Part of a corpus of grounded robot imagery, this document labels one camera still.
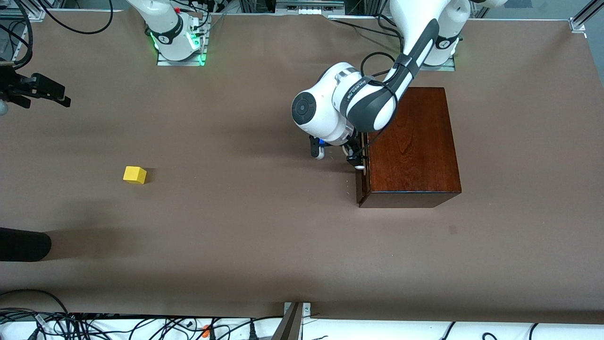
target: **black cable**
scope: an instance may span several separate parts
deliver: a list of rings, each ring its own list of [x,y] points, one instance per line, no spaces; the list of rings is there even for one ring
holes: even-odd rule
[[[382,31],[378,31],[378,30],[374,30],[374,29],[372,29],[372,28],[368,28],[368,27],[363,27],[363,26],[359,26],[359,25],[351,24],[351,23],[349,23],[349,22],[344,22],[344,21],[340,21],[340,20],[332,20],[332,21],[333,21],[333,22],[337,22],[337,23],[339,23],[339,24],[344,24],[344,25],[348,25],[348,26],[355,27],[355,28],[360,28],[361,30],[366,30],[366,31],[370,31],[370,32],[373,32],[373,33],[383,34],[383,35],[385,35],[385,36],[392,36],[392,37],[398,38],[398,37],[397,37],[396,35],[394,35],[394,34],[390,34],[390,33],[382,32]]]
[[[208,18],[210,17],[210,11],[208,11],[208,10],[206,10],[206,9],[203,9],[203,8],[201,8],[201,7],[196,7],[196,6],[193,6],[193,4],[185,4],[184,2],[180,2],[180,1],[178,1],[178,0],[170,0],[170,1],[173,1],[173,2],[175,2],[175,3],[177,3],[177,4],[180,4],[180,5],[183,5],[183,6],[190,7],[190,8],[192,8],[192,9],[193,9],[195,12],[197,12],[197,10],[202,10],[202,11],[204,11],[204,12],[205,12],[205,18],[204,18],[204,21],[203,21],[202,23],[200,23],[200,24],[199,24],[199,26],[197,26],[197,28],[199,28],[199,27],[201,27],[201,26],[205,25],[205,24],[208,22]]]
[[[33,57],[34,33],[31,30],[30,17],[27,15],[27,12],[25,12],[25,9],[23,8],[23,4],[21,3],[21,0],[15,0],[14,3],[17,5],[17,7],[19,7],[19,11],[21,12],[21,15],[23,16],[23,18],[25,19],[25,26],[27,27],[27,41],[28,41],[27,52],[25,52],[25,56],[23,56],[23,58],[14,62],[13,68],[15,70],[18,70],[18,69],[22,68],[23,66],[27,65],[31,61],[31,58]]]
[[[65,307],[65,305],[63,304],[63,302],[61,302],[61,300],[56,297],[55,295],[53,295],[52,293],[49,293],[45,290],[41,290],[41,289],[15,289],[15,290],[10,290],[8,292],[4,292],[2,294],[0,294],[0,296],[4,296],[4,295],[8,295],[8,294],[12,294],[12,293],[26,293],[26,292],[30,292],[30,293],[40,293],[40,294],[44,294],[46,296],[51,297],[53,300],[55,300],[55,302],[59,305],[59,307],[61,307],[61,309],[63,310],[63,312],[65,313],[65,316],[68,317],[69,316],[69,312],[67,311],[67,307]],[[67,332],[71,332],[71,328],[70,328],[70,324],[72,324],[72,322],[67,322]]]
[[[451,332],[451,329],[453,328],[453,326],[455,325],[455,321],[453,321],[451,324],[449,324],[449,327],[447,328],[447,332],[445,333],[445,335],[440,338],[440,340],[447,340],[447,338],[449,337],[449,333]]]
[[[390,58],[390,60],[392,62],[395,62],[394,57],[392,57],[390,54],[388,54],[386,52],[373,52],[373,53],[370,53],[366,57],[364,57],[363,60],[361,61],[361,76],[365,76],[365,63],[366,63],[366,61],[369,58],[371,58],[373,56],[386,56],[386,57]]]
[[[530,330],[528,331],[528,340],[533,340],[533,331],[535,330],[535,327],[537,327],[539,323],[534,323],[531,327]]]
[[[69,317],[69,316],[65,316],[61,313],[36,312],[36,311],[32,311],[32,310],[19,309],[19,308],[3,308],[3,309],[0,309],[0,311],[24,312],[24,313],[29,313],[30,314],[29,316],[32,316],[32,317],[35,317],[36,315],[45,315],[45,316],[50,316],[55,321],[57,321],[57,319],[63,319],[66,322],[79,322],[78,320],[76,320],[72,317]],[[107,332],[99,329],[96,326],[93,326],[93,325],[89,325],[89,326],[91,328],[93,328],[94,330],[96,330],[98,332],[98,335],[104,335],[105,333],[107,333]],[[40,332],[43,333],[44,335],[51,335],[51,336],[56,335],[56,334],[52,334],[52,333],[48,333],[48,332],[44,331],[44,329],[42,329],[41,327],[40,327]],[[105,338],[105,340],[111,340],[107,336],[104,336],[104,338]]]
[[[111,22],[113,21],[113,15],[114,15],[113,1],[112,0],[108,0],[108,1],[109,1],[109,20],[107,20],[107,24],[105,24],[105,26],[103,26],[102,28],[99,28],[96,31],[80,31],[80,30],[76,30],[75,28],[71,28],[71,27],[65,25],[63,22],[59,21],[57,18],[55,18],[54,15],[52,15],[50,13],[50,11],[48,10],[48,7],[46,7],[46,5],[44,5],[44,3],[42,1],[39,1],[39,4],[52,20],[54,20],[57,24],[63,26],[64,28],[67,28],[68,30],[70,30],[72,32],[76,32],[76,33],[80,33],[80,34],[97,34],[97,33],[101,33],[103,31],[105,31],[109,27],[109,25],[111,25]]]
[[[15,20],[15,21],[11,21],[10,24],[8,24],[8,29],[11,32],[14,32],[17,29],[17,26],[19,24],[24,24],[25,20]],[[17,47],[17,43],[14,42],[13,40],[13,36],[9,36],[8,37],[10,40],[10,57],[12,58],[14,56],[14,49]]]
[[[495,337],[495,335],[493,335],[493,333],[489,333],[489,332],[483,333],[483,340],[487,340],[486,339],[487,336],[490,336],[491,338],[493,338],[493,340],[497,340],[497,338]]]
[[[250,319],[249,323],[249,339],[248,340],[259,340],[256,334],[256,327],[254,325],[254,319]]]
[[[283,317],[282,316],[264,316],[262,318],[252,319],[252,320],[250,320],[248,322],[244,322],[243,324],[238,325],[237,327],[233,327],[233,329],[229,330],[226,334],[223,334],[221,337],[219,337],[216,340],[220,340],[220,339],[224,338],[227,335],[230,337],[232,332],[234,332],[235,330],[237,330],[237,329],[239,329],[239,328],[241,328],[241,327],[243,327],[245,325],[248,325],[248,324],[250,324],[252,322],[256,322],[256,321],[260,321],[260,320],[266,320],[266,319],[281,319],[281,318],[283,318]]]
[[[394,90],[392,90],[392,88],[390,86],[388,86],[388,84],[386,84],[384,82],[380,82],[378,80],[370,80],[368,82],[368,84],[370,84],[370,85],[381,85],[386,90],[388,90],[388,92],[390,92],[390,94],[392,95],[392,98],[394,98],[394,112],[392,113],[392,116],[390,117],[390,120],[388,121],[388,123],[386,123],[386,125],[384,125],[384,127],[377,133],[377,135],[373,139],[371,139],[361,149],[359,149],[354,154],[352,154],[353,157],[361,155],[363,153],[363,151],[367,150],[369,148],[369,146],[371,144],[373,144],[379,138],[379,136],[381,136],[384,133],[384,131],[386,131],[386,129],[388,128],[388,126],[390,126],[390,124],[394,121],[394,118],[396,117],[396,114],[399,112],[399,99],[396,97],[396,92],[394,92]]]
[[[21,41],[25,46],[29,47],[29,44],[27,44],[27,41],[23,40],[23,38],[20,37],[15,32],[9,30],[8,28],[4,27],[3,25],[0,25],[0,30],[5,31],[6,33],[8,33],[9,36],[17,38],[18,41]]]

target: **yellow block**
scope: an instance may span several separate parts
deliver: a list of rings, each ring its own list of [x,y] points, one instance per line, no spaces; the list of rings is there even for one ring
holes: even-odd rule
[[[140,166],[127,166],[124,171],[124,181],[131,184],[145,184],[147,171]]]

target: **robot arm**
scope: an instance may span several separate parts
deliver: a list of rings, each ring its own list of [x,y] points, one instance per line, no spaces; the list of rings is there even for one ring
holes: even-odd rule
[[[468,0],[391,0],[390,12],[405,44],[383,83],[341,62],[294,99],[294,121],[312,137],[330,145],[349,145],[355,132],[384,128],[422,64],[440,65],[455,52],[470,6]]]
[[[168,0],[126,1],[143,17],[157,49],[166,59],[183,60],[200,49],[199,38],[196,37],[198,18],[177,13]]]

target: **wooden box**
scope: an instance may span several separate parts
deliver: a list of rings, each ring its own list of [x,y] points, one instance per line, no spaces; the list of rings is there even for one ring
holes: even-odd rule
[[[433,208],[461,193],[444,88],[407,90],[356,187],[361,208]]]

